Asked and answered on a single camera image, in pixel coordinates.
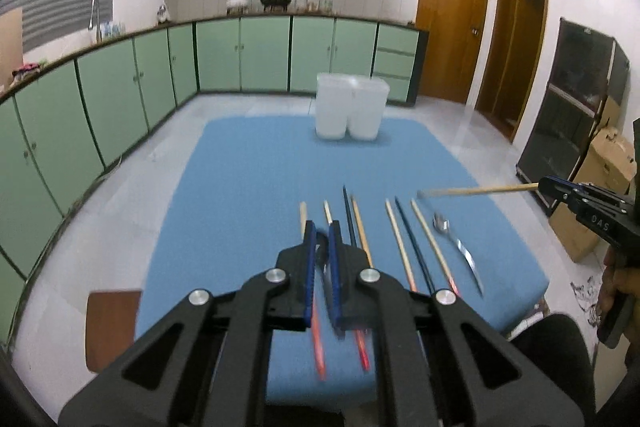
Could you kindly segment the person's right hand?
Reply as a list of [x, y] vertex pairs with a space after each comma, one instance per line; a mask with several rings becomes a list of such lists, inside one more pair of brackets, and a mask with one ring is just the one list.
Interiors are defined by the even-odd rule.
[[640, 277], [637, 268], [616, 268], [616, 251], [608, 247], [604, 257], [604, 272], [602, 274], [602, 284], [599, 293], [598, 306], [601, 317], [606, 317], [614, 305], [614, 298], [617, 293], [627, 294], [634, 297], [634, 313], [631, 315], [625, 329], [625, 336], [634, 349], [639, 348], [640, 317], [639, 317], [639, 297], [640, 297]]

